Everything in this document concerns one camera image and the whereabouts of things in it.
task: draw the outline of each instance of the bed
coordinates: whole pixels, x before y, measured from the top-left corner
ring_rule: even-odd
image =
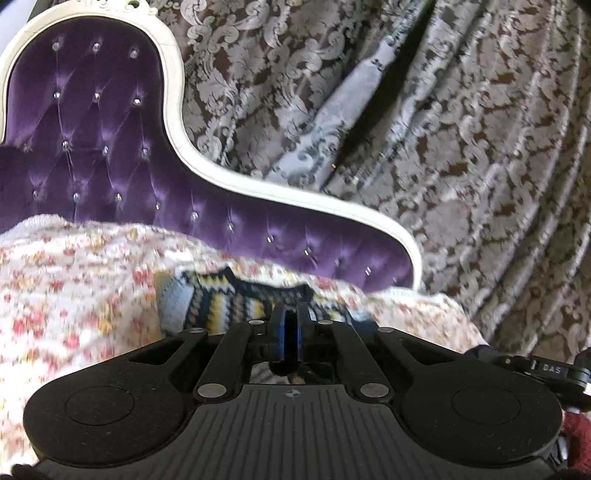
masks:
[[[348,281],[417,289],[406,230],[363,206],[207,161],[181,120],[183,62],[143,1],[73,0],[0,57],[0,232],[39,213],[136,222],[233,254]]]
[[[36,388],[157,339],[137,312],[153,304],[152,269],[182,263],[183,248],[192,264],[250,258],[236,265],[247,277],[277,284],[281,267],[378,303],[388,287],[420,285],[418,248],[393,220],[197,152],[181,120],[181,55],[156,12],[144,0],[72,0],[32,19],[0,56],[3,469],[32,461],[19,415]],[[126,289],[139,300],[125,303]],[[97,338],[111,343],[85,348]]]

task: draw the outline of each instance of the damask curtain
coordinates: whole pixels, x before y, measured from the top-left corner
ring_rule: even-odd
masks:
[[[205,156],[396,219],[423,289],[502,350],[590,344],[591,22],[575,0],[152,4]]]

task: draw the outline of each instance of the striped knitted fabric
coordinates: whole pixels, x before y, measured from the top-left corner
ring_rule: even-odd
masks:
[[[160,326],[165,335],[193,327],[202,327],[210,335],[218,335],[225,333],[233,323],[268,317],[278,303],[295,307],[300,302],[308,304],[315,321],[345,322],[361,336],[372,335],[377,328],[370,317],[354,318],[345,305],[315,295],[306,284],[277,288],[250,283],[238,279],[229,267],[209,274],[156,273],[154,284]],[[302,384],[304,380],[298,375],[289,378],[274,375],[267,364],[258,364],[252,369],[251,382]]]

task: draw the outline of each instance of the black plastic device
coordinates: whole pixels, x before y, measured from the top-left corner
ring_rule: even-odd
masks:
[[[41,459],[30,472],[43,480],[542,480],[564,466],[563,407],[591,410],[584,360],[487,347],[461,355],[387,327],[361,338],[344,323],[312,321],[305,304],[279,305],[224,335],[185,330],[39,389],[24,411]],[[307,384],[249,384],[259,362],[306,371]]]

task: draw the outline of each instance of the purple tufted headboard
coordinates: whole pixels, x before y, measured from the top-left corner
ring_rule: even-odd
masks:
[[[88,15],[60,21],[32,38],[7,69],[0,232],[39,213],[76,222],[147,223],[365,291],[417,287],[416,247],[408,238],[338,213],[287,205],[277,197],[279,192],[292,202],[286,187],[272,187],[278,201],[233,192],[179,158],[170,138],[180,132],[170,131],[163,116],[161,53],[139,28]],[[0,59],[9,60],[8,54]],[[182,86],[181,77],[167,81]],[[218,169],[220,178],[230,175],[213,164],[207,168]],[[257,182],[232,175],[238,187]],[[263,182],[254,185],[266,189]],[[293,195],[317,203],[325,198]]]

